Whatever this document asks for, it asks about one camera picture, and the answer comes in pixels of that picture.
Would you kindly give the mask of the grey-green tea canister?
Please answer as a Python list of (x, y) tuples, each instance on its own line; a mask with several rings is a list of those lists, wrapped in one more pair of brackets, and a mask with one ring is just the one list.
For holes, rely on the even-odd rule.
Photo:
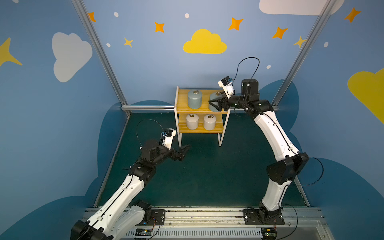
[(199, 90), (190, 90), (188, 92), (188, 106), (190, 109), (199, 109), (202, 105), (203, 94)]
[[(221, 99), (222, 97), (223, 97), (223, 93), (221, 91), (218, 91), (210, 95), (210, 100)], [(210, 111), (219, 112), (216, 107), (218, 107), (218, 102), (212, 102), (211, 104), (209, 103)]]

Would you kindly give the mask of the white tea canister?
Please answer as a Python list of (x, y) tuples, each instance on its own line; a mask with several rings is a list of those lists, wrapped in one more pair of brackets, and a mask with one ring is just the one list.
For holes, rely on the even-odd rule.
[(186, 116), (187, 128), (189, 130), (195, 130), (199, 126), (199, 116), (197, 114), (188, 114)]
[(212, 131), (216, 126), (217, 118), (215, 115), (205, 115), (204, 116), (204, 129), (207, 131)]

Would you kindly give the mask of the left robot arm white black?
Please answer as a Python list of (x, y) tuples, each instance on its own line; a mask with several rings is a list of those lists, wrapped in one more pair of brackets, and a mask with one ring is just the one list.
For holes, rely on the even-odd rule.
[(161, 141), (149, 140), (141, 155), (130, 168), (121, 186), (86, 222), (77, 221), (71, 229), (71, 240), (120, 240), (134, 226), (151, 218), (151, 205), (139, 201), (128, 212), (124, 210), (156, 173), (156, 166), (166, 159), (182, 161), (190, 145), (172, 148)]

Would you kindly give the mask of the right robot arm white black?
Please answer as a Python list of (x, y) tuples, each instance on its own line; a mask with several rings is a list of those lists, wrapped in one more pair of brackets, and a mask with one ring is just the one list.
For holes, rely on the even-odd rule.
[(306, 153), (301, 153), (290, 141), (278, 122), (269, 101), (261, 100), (259, 83), (255, 79), (242, 80), (240, 95), (235, 94), (233, 80), (225, 77), (218, 82), (221, 97), (212, 99), (209, 104), (218, 111), (230, 108), (243, 109), (258, 125), (265, 135), (275, 155), (276, 162), (267, 167), (269, 184), (258, 212), (263, 222), (280, 215), (282, 200), (288, 186), (302, 171), (309, 160)]

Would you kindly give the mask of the left circuit board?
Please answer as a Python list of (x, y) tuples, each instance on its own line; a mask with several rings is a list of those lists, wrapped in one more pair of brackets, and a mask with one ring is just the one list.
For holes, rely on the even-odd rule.
[(150, 229), (136, 229), (135, 237), (152, 237), (153, 230)]

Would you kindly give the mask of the circuit board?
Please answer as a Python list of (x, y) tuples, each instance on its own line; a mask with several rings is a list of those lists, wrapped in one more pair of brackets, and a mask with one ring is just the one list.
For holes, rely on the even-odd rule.
[(152, 237), (153, 230), (150, 229), (136, 229), (135, 237)]
[(274, 228), (262, 228), (261, 229), (262, 240), (276, 240), (277, 230)]

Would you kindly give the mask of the right circuit board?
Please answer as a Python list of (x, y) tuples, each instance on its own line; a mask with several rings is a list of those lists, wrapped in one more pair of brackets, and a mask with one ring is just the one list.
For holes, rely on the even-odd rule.
[(276, 240), (277, 230), (274, 228), (262, 228), (261, 229), (262, 240)]

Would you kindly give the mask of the wooden two-tier shelf white frame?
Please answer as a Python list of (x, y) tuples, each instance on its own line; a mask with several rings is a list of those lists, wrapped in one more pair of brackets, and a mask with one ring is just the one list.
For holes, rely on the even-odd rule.
[[(178, 133), (178, 144), (179, 146), (182, 145), (182, 136), (183, 134), (216, 134), (218, 135), (218, 143), (219, 146), (222, 146), (225, 131), (227, 128), (229, 116), (230, 116), (230, 110), (228, 111), (221, 111), (221, 112), (203, 112), (203, 111), (187, 111), (192, 110), (188, 106), (188, 92), (189, 89), (181, 89), (180, 87), (177, 87), (176, 91), (176, 97), (175, 97), (175, 122), (177, 126), (177, 133)], [(220, 90), (199, 90), (203, 94), (203, 100), (202, 105), (203, 110), (208, 110), (209, 108), (209, 100), (210, 95), (214, 92), (218, 92)], [(186, 116), (188, 114), (197, 114), (199, 116), (199, 126), (195, 130), (189, 130), (187, 128), (187, 121)], [(205, 115), (215, 115), (217, 118), (216, 126), (212, 131), (207, 131), (204, 129), (204, 116)]]

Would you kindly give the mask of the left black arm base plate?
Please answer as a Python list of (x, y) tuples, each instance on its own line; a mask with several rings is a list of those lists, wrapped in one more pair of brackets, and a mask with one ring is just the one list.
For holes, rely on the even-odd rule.
[(163, 226), (165, 224), (166, 210), (151, 209), (146, 210), (143, 220), (139, 226)]

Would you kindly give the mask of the aluminium front rail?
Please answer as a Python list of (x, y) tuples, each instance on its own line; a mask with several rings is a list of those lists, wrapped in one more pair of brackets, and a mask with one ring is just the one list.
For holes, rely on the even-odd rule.
[[(166, 210), (163, 226), (139, 226), (120, 240), (261, 240), (262, 228), (277, 230), (276, 240), (331, 240), (329, 225), (318, 208), (284, 206), (284, 225), (246, 225), (243, 210), (256, 207), (181, 208)], [(80, 221), (86, 222), (99, 209), (87, 209)], [(152, 237), (135, 237), (136, 229), (153, 230)]]

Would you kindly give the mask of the rear aluminium frame bar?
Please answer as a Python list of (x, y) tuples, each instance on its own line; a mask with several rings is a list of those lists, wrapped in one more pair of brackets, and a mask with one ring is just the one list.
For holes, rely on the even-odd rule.
[[(171, 111), (175, 110), (175, 106), (145, 106), (145, 105), (122, 105), (121, 109), (123, 111)], [(279, 107), (278, 106), (273, 106), (274, 111), (278, 111)], [(197, 110), (187, 110), (189, 111), (203, 111), (203, 112), (211, 112), (209, 109), (208, 110), (203, 110), (203, 107)]]

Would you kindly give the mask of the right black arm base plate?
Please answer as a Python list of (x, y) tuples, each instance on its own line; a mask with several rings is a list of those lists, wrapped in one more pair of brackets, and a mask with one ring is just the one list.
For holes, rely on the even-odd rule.
[(243, 210), (243, 217), (246, 225), (284, 225), (280, 209), (276, 211), (267, 211), (266, 209), (247, 208)]

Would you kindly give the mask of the right aluminium frame post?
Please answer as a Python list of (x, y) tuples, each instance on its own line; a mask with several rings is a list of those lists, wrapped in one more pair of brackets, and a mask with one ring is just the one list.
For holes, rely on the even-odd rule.
[(304, 42), (304, 45), (301, 47), (301, 50), (299, 51), (299, 54), (296, 57), (290, 71), (288, 72), (286, 78), (284, 79), (283, 83), (281, 84), (279, 90), (277, 91), (275, 97), (272, 100), (271, 105), (273, 106), (274, 109), (278, 109), (278, 105), (281, 102), (283, 96), (287, 92), (289, 86), (294, 80), (294, 77), (298, 73), (300, 67), (302, 66), (308, 53), (310, 52), (312, 46), (316, 42), (323, 28), (327, 24), (330, 16), (332, 15), (332, 10), (336, 5), (336, 3), (337, 3), (337, 0), (326, 1), (322, 11), (320, 12), (320, 15), (318, 16), (311, 31), (307, 36), (307, 40)]

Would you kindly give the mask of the aluminium frame post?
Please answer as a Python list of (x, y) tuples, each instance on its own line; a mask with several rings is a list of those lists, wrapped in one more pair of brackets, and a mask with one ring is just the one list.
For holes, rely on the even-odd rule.
[(92, 42), (93, 47), (96, 50), (96, 53), (104, 67), (104, 70), (106, 71), (106, 74), (113, 86), (113, 89), (121, 103), (122, 106), (127, 105), (127, 100), (124, 96), (124, 93), (121, 89), (121, 86), (118, 82), (118, 79), (112, 69), (112, 66), (110, 64), (110, 61), (108, 60), (108, 57), (103, 49), (102, 43), (97, 35), (97, 32), (93, 26), (93, 22), (91, 21), (91, 18), (87, 12), (86, 6), (83, 1), (81, 0), (72, 0), (72, 3), (75, 7), (75, 10), (80, 17), (86, 32)]
[(320, 12), (320, 15), (318, 16), (311, 31), (307, 36), (307, 40), (304, 42), (304, 45), (301, 47), (301, 50), (299, 51), (299, 54), (296, 57), (290, 71), (288, 72), (286, 78), (284, 79), (283, 83), (281, 84), (279, 90), (277, 91), (275, 97), (272, 100), (271, 105), (273, 106), (274, 109), (278, 109), (278, 105), (281, 102), (283, 96), (287, 92), (289, 86), (294, 80), (294, 77), (298, 73), (300, 67), (302, 66), (308, 53), (310, 52), (312, 46), (316, 42), (323, 28), (327, 24), (330, 16), (332, 15), (332, 10), (336, 5), (336, 3), (337, 3), (337, 0), (326, 1), (322, 11)]

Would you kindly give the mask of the left aluminium frame post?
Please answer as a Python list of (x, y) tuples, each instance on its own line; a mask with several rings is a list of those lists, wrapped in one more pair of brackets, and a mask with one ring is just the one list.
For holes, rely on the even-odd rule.
[(127, 100), (124, 96), (124, 93), (121, 89), (121, 86), (118, 82), (118, 79), (112, 69), (112, 66), (110, 64), (110, 61), (108, 60), (108, 57), (103, 49), (102, 43), (97, 35), (97, 32), (93, 26), (93, 22), (91, 21), (91, 18), (87, 12), (86, 6), (83, 1), (81, 0), (72, 0), (72, 3), (75, 7), (75, 10), (80, 17), (86, 32), (92, 42), (93, 47), (96, 50), (96, 53), (104, 67), (104, 70), (106, 71), (106, 74), (113, 86), (113, 89), (121, 103), (122, 106), (127, 105)]

